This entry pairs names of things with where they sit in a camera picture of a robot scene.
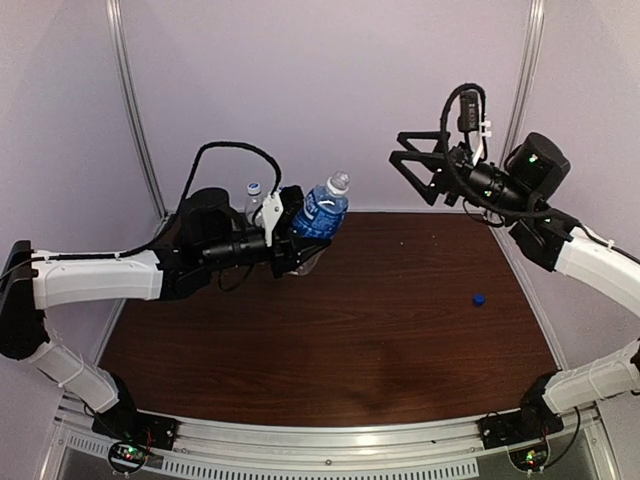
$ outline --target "robotic arm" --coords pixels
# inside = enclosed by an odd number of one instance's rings
[[[449,148],[447,120],[457,97],[458,130],[465,141]],[[489,136],[484,103],[481,87],[461,85],[445,104],[439,131],[398,134],[405,150],[392,152],[391,164],[429,205],[444,195],[449,206],[462,197],[465,203],[484,208],[485,223],[510,227],[509,234],[526,258],[590,285],[640,316],[640,260],[547,203],[570,169],[551,140],[530,133],[504,168],[484,161],[483,141],[472,149],[469,133],[476,132],[481,139]],[[436,145],[431,152],[422,152],[411,143],[417,139],[434,140]],[[426,167],[433,174],[431,181],[422,182],[405,162]],[[492,221],[496,217],[500,222]],[[483,419],[480,432],[487,448],[539,438],[542,431],[563,428],[558,414],[628,391],[640,391],[639,340],[588,365],[539,378],[523,397],[519,412]]]
[[[26,360],[77,395],[96,419],[94,431],[135,445],[147,444],[150,432],[151,446],[171,449],[177,422],[138,412],[120,378],[50,338],[45,310],[103,299],[182,299],[215,273],[258,263],[280,278],[331,244],[292,230],[303,202],[298,186],[274,188],[261,207],[264,228],[257,228],[231,208],[225,190],[206,188],[183,195],[163,231],[127,252],[59,254],[16,242],[0,277],[0,354]]]

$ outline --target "white arm segment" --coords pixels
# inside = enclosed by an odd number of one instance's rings
[[[38,250],[36,257],[57,253]],[[105,260],[52,260],[33,263],[38,276],[33,279],[36,308],[113,298],[154,300],[160,297],[162,271],[154,252],[145,250],[126,258]]]
[[[599,290],[640,317],[640,265],[589,240],[577,227],[571,236],[555,270]]]
[[[640,340],[609,356],[573,370],[556,373],[542,396],[553,413],[628,391],[640,391],[640,372],[631,359],[640,351]]]
[[[118,388],[111,375],[51,339],[27,361],[98,413],[118,403]]]

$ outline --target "plastic bottle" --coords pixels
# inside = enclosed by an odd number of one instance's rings
[[[334,173],[325,185],[316,185],[304,199],[304,207],[293,220],[295,233],[302,237],[332,238],[342,225],[349,207],[349,175]],[[313,270],[322,252],[300,265],[293,275],[307,275]]]
[[[262,226],[262,213],[258,212],[253,218],[256,210],[262,205],[264,196],[262,195],[262,188],[259,183],[250,183],[247,185],[247,199],[244,202],[244,215],[247,219],[247,224],[255,225],[257,227]]]

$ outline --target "blue bottle cap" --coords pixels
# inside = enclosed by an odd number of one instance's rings
[[[487,299],[481,293],[476,293],[473,296],[473,304],[476,307],[481,307],[482,305],[484,305],[484,302],[486,302],[486,301],[487,301]]]

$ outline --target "wooden table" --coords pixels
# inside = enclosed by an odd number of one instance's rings
[[[102,366],[142,409],[295,426],[514,408],[555,368],[487,227],[386,213],[349,214],[307,277],[262,267],[233,293],[127,302]]]

